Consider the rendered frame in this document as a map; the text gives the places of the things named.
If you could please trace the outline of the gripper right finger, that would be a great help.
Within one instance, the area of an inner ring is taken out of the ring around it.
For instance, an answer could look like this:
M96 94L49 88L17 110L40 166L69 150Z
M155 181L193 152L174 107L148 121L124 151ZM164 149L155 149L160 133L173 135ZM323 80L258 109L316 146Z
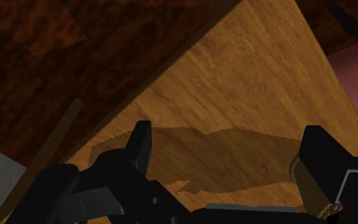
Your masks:
M299 159L327 200L343 206L337 224L358 224L358 157L321 126L308 125Z

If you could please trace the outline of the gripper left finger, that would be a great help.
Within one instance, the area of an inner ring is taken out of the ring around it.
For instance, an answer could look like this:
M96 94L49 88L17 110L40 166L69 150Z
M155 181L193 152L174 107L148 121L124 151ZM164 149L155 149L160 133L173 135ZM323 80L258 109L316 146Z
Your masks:
M151 123L138 121L124 149L107 150L84 171L57 164L39 173L6 224L191 224L191 213L146 178Z

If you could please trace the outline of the olive brown bar-shaped object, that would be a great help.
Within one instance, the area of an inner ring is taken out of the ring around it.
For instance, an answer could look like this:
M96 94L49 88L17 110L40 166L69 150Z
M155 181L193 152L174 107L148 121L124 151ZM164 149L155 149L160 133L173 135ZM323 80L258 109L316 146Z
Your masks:
M298 155L295 155L291 161L289 176L299 189L304 212L307 214L326 220L342 211L343 206L341 204L333 204L328 201Z

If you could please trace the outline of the wooden table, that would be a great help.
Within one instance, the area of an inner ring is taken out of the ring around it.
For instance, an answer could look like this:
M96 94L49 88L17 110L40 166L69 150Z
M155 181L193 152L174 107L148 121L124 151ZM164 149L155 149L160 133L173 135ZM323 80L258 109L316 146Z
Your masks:
M358 156L358 114L295 0L0 0L0 152L85 168L153 124L148 171L187 208L298 206L307 125Z

